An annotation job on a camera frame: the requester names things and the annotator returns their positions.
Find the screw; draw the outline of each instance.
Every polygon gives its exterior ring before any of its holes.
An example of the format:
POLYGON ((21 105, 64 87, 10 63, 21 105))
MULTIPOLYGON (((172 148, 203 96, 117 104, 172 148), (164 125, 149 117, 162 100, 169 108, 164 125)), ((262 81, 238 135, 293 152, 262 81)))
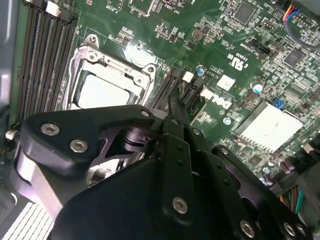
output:
POLYGON ((95 36, 90 36, 89 37, 90 42, 92 42, 93 44, 97 41, 95 36))
POLYGON ((70 149, 75 153, 84 153, 88 150, 88 145, 79 139, 73 140, 70 142, 70 149))
POLYGON ((222 122, 225 124, 225 125, 230 125, 231 124, 231 118, 230 117, 225 117, 222 122))
POLYGON ((48 136, 54 136, 60 133, 60 128, 53 123, 45 123, 41 126, 41 132, 48 136))
POLYGON ((193 132, 195 133, 195 135, 201 135, 201 132, 196 128, 193 129, 193 132))
POLYGON ((300 225, 300 224, 297 224, 296 225, 296 228, 299 230, 299 232, 303 235, 303 236, 307 236, 307 233, 305 232, 304 228, 300 225))
POLYGON ((175 125, 179 125, 179 122, 178 122, 177 120, 175 120, 174 118, 172 118, 171 121, 172 121, 175 125))
POLYGON ((143 116, 145 116, 145 117, 149 117, 150 116, 150 114, 149 113, 147 113, 146 111, 141 111, 141 114, 143 115, 143 116))
POLYGON ((227 149, 225 148, 221 148, 221 152, 224 154, 224 155, 227 155, 229 152, 227 149))
POLYGON ((284 229, 288 232, 288 234, 290 234, 292 237, 296 235, 295 230, 292 228, 292 226, 289 223, 285 222, 283 226, 284 226, 284 229))
POLYGON ((173 198, 172 205, 173 208, 180 214, 186 214, 188 212, 188 204, 179 196, 173 198))
POLYGON ((240 222, 241 230, 247 235, 249 238, 253 239, 255 236, 255 230, 246 220, 242 220, 240 222))

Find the microchip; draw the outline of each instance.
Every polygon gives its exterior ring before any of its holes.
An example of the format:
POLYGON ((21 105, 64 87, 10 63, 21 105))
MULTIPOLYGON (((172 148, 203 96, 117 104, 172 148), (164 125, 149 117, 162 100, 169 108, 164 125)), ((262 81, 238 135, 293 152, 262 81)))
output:
POLYGON ((254 92, 250 92, 247 98, 253 102, 254 100, 257 99, 258 96, 259 96, 258 94, 255 94, 254 92))
POLYGON ((203 33, 204 33, 204 34, 207 34, 207 33, 209 32, 209 30, 210 30, 210 27, 209 27, 209 26, 205 26, 205 27, 203 28, 203 33))
POLYGON ((252 8, 249 4, 244 2, 239 7, 238 11, 235 13, 234 18, 238 19, 243 24, 246 24, 249 21, 251 15, 254 13, 254 11, 254 8, 252 8))
POLYGON ((249 160, 249 163, 252 165, 252 166, 256 166, 258 165, 260 162, 262 161, 262 158, 257 156, 257 155, 254 155, 250 160, 249 160))
POLYGON ((177 39, 177 36, 173 34, 169 37, 170 42, 174 42, 176 39, 177 39))
POLYGON ((128 46, 129 42, 130 42, 130 40, 124 38, 122 41, 122 45, 126 47, 126 46, 128 46))
POLYGON ((192 41, 188 41, 187 43, 186 43, 186 46, 188 47, 188 48, 190 48, 190 49, 195 49, 196 48, 196 44, 194 43, 194 42, 192 42, 192 41))
POLYGON ((310 102, 314 103, 316 101, 318 101, 319 99, 319 94, 318 93, 312 93, 309 97, 310 102))
POLYGON ((199 29, 194 30, 192 33, 192 38, 196 41, 200 41, 203 36, 204 36, 204 33, 199 29))
POLYGON ((244 104, 244 102, 245 102, 245 101, 243 101, 243 100, 240 99, 240 100, 236 103, 236 105, 239 106, 239 107, 241 107, 241 105, 244 104))
POLYGON ((289 66, 294 67, 303 57, 304 55, 301 51, 294 49, 285 58, 284 62, 289 66))

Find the white sticker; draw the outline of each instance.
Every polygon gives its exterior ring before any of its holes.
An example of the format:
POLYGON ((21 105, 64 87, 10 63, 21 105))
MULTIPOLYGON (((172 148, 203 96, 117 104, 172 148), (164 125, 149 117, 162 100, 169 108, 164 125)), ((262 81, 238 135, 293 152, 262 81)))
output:
POLYGON ((236 80, 228 77, 227 75, 223 75, 216 85, 226 91, 229 91, 235 82, 236 80))

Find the white connector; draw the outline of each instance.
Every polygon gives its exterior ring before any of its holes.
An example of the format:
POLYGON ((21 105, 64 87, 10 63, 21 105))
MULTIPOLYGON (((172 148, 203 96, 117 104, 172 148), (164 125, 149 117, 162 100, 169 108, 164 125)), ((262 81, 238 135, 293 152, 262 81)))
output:
POLYGON ((59 17, 60 13, 61 13, 61 10, 59 9, 59 6, 55 3, 53 3, 52 1, 48 1, 48 4, 46 6, 46 9, 45 11, 48 13, 48 14, 51 14, 55 17, 59 17))

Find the colorful wires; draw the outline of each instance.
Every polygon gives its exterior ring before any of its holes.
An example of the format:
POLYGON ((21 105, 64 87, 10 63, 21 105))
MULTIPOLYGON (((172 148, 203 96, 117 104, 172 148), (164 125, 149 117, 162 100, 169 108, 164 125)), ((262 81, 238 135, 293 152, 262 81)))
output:
POLYGON ((297 7, 293 6, 292 1, 291 4, 289 5, 288 9, 285 11, 282 21, 286 22, 288 21, 290 18, 292 18, 292 16, 300 13, 300 9, 298 9, 297 7))

